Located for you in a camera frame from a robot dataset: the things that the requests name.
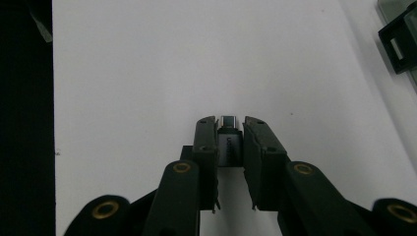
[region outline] white surface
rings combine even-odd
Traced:
[[[363,207],[417,204],[417,94],[383,60],[376,1],[54,0],[53,22],[57,235],[96,197],[156,188],[209,115],[265,120]],[[219,181],[202,236],[280,235],[242,169]]]

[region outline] white table surface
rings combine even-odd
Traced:
[[[376,1],[54,0],[53,23],[57,235],[99,196],[155,189],[209,115],[265,120],[356,204],[417,205],[417,93]],[[280,235],[243,169],[218,177],[202,236]]]

